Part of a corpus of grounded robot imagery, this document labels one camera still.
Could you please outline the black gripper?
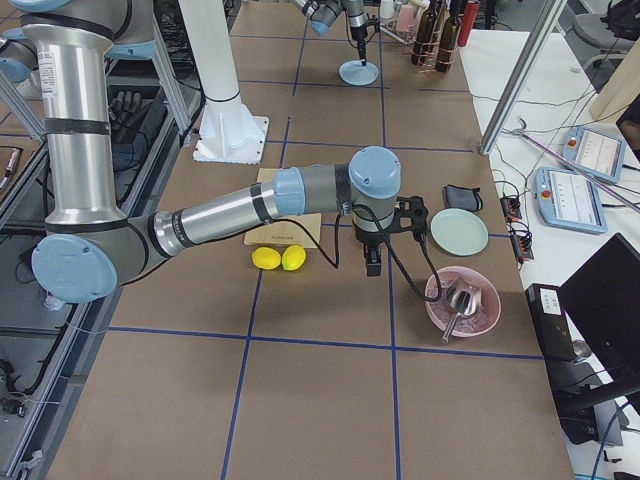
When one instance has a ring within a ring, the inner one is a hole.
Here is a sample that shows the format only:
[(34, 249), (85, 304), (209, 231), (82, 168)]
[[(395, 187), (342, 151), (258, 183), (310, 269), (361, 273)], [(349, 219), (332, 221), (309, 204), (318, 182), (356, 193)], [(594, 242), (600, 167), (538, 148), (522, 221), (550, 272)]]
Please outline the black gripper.
[(356, 42), (356, 46), (358, 49), (364, 49), (366, 47), (367, 30), (368, 30), (367, 24), (362, 24), (358, 26), (354, 26), (354, 25), (349, 26), (351, 39)]
[(352, 214), (352, 221), (356, 239), (363, 245), (366, 276), (379, 277), (382, 270), (380, 246), (386, 243), (388, 235), (384, 230), (380, 230), (374, 221), (359, 213)]

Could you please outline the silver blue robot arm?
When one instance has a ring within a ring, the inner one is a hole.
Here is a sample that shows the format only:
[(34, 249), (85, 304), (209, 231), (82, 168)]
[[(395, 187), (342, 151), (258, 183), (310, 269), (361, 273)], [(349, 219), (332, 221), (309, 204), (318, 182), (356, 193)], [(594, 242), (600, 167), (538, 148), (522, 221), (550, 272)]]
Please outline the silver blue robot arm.
[(311, 21), (312, 28), (319, 35), (327, 33), (339, 16), (345, 14), (351, 38), (358, 48), (365, 46), (368, 20), (363, 1), (293, 0), (292, 4)]
[(387, 238), (401, 165), (371, 146), (346, 164), (286, 168), (274, 178), (172, 213), (130, 217), (118, 208), (104, 61), (156, 46), (149, 1), (21, 1), (37, 52), (55, 206), (32, 254), (41, 287), (68, 303), (108, 296), (179, 255), (282, 217), (350, 215), (359, 240)]

